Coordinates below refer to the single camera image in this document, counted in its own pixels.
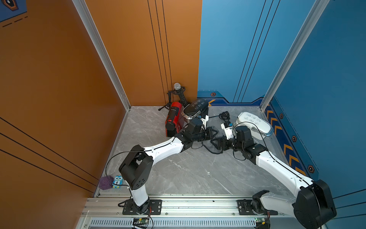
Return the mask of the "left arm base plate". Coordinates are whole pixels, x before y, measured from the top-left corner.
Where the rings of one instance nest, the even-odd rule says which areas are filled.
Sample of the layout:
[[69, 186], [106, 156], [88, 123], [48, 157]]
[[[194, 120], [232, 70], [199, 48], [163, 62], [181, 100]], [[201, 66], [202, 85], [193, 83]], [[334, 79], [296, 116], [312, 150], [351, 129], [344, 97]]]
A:
[[162, 203], [163, 201], [161, 199], [149, 199], [139, 207], [130, 198], [123, 204], [123, 215], [160, 215]]

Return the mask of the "red coffee machine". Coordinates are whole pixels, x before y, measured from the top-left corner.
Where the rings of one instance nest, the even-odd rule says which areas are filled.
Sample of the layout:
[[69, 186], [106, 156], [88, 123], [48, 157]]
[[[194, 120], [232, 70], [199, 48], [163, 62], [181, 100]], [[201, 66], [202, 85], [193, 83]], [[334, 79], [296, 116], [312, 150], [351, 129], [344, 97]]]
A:
[[179, 133], [184, 126], [184, 119], [182, 118], [182, 104], [173, 102], [165, 121], [165, 132], [167, 137], [173, 137]]

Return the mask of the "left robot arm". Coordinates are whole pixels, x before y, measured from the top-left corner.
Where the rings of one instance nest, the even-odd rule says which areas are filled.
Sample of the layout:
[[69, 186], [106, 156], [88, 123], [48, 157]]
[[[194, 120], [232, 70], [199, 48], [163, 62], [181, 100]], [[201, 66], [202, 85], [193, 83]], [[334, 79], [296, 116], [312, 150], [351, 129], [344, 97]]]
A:
[[119, 167], [122, 178], [127, 182], [131, 194], [132, 208], [138, 214], [150, 213], [150, 198], [145, 183], [151, 169], [158, 162], [190, 149], [194, 142], [212, 139], [206, 124], [209, 116], [191, 119], [186, 128], [169, 140], [151, 147], [134, 146]]

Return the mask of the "white coffee machine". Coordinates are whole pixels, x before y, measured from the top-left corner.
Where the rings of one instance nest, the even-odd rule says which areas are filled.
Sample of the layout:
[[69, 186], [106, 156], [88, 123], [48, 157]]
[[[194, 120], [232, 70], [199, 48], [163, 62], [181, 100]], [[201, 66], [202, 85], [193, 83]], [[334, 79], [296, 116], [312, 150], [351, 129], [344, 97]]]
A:
[[251, 130], [252, 137], [261, 140], [274, 133], [274, 128], [264, 119], [249, 112], [242, 112], [236, 122], [234, 128], [246, 126]]

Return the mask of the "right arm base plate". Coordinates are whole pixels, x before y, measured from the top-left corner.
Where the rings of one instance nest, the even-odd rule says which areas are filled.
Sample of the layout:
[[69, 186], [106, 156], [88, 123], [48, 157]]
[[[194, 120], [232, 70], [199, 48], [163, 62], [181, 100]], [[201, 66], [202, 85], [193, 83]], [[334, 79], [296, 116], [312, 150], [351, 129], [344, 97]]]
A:
[[270, 216], [278, 215], [277, 211], [274, 210], [266, 210], [264, 207], [257, 203], [257, 201], [252, 199], [240, 199], [236, 201], [239, 215], [263, 215], [267, 216], [269, 213]]

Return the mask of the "black coffee machine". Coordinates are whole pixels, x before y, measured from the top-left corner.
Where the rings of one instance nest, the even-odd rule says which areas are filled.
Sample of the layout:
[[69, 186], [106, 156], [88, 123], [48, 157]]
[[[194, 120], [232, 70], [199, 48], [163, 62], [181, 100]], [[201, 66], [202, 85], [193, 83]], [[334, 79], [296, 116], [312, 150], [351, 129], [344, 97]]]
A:
[[195, 117], [203, 119], [208, 115], [209, 103], [205, 99], [198, 98], [185, 107], [182, 111], [182, 116], [186, 123], [189, 123]]

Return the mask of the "grey blue cleaning cloth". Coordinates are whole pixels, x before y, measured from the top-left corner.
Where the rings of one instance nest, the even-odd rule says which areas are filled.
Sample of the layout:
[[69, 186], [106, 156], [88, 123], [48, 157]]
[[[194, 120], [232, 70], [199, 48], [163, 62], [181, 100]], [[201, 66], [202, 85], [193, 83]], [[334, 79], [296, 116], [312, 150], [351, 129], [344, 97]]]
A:
[[223, 150], [217, 149], [211, 141], [202, 141], [202, 146], [213, 155], [223, 154]]

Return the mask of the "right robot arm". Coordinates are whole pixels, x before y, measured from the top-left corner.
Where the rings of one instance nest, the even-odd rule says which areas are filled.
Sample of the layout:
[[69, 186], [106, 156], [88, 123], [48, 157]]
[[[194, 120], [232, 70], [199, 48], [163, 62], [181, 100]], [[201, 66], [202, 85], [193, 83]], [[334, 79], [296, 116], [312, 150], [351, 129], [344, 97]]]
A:
[[279, 160], [265, 146], [254, 141], [247, 126], [224, 128], [225, 137], [218, 141], [219, 150], [239, 151], [245, 159], [259, 166], [279, 182], [293, 197], [262, 190], [252, 196], [252, 211], [262, 215], [277, 211], [295, 217], [306, 229], [318, 229], [333, 219], [336, 207], [330, 187], [323, 180], [314, 181]]

